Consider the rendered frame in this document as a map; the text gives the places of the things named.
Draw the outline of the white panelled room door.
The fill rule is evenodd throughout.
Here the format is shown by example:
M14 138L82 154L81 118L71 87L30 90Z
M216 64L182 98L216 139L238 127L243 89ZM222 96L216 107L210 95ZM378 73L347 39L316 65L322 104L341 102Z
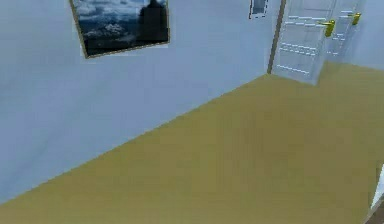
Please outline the white panelled room door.
M273 74L315 85L325 62L341 62L358 28L348 14L361 13L366 0L283 0L273 43ZM318 22L335 20L330 37Z

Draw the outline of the dark framed landscape picture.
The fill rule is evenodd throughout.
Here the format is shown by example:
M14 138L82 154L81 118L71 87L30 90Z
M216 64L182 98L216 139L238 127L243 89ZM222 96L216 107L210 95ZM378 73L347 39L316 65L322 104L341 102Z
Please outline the dark framed landscape picture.
M86 58L170 41L168 0L69 0Z

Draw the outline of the white and brown furniture edge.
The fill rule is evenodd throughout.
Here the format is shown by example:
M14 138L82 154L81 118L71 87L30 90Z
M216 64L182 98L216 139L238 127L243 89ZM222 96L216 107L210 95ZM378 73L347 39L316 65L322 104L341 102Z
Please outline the white and brown furniture edge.
M384 224L384 160L376 168L374 195L362 224Z

